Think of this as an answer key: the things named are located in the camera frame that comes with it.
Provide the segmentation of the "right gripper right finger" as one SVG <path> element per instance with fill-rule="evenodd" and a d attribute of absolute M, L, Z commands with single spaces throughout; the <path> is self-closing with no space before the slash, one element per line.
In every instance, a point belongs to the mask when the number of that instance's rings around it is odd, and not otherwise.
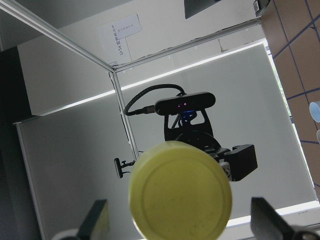
<path fill-rule="evenodd" d="M 306 227 L 289 225 L 263 198 L 252 197 L 250 229 L 257 240 L 318 240 L 320 235 Z"/>

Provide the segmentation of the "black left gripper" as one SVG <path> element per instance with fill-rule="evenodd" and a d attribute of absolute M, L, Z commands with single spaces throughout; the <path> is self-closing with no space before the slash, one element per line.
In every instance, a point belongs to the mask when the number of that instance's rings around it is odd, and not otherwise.
<path fill-rule="evenodd" d="M 211 156 L 224 170 L 231 182 L 238 182 L 258 168 L 255 146 L 244 144 L 224 148 L 213 135 L 207 112 L 202 109 L 204 122 L 192 124 L 197 117 L 195 110 L 177 114 L 171 127 L 169 115 L 164 116 L 164 139 L 179 141 L 196 147 Z"/>

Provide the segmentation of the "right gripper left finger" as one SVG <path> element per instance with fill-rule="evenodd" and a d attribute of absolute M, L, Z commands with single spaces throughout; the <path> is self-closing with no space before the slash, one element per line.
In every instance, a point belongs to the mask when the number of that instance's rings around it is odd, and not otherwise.
<path fill-rule="evenodd" d="M 108 200 L 96 200 L 76 234 L 80 240 L 107 240 L 109 237 Z"/>

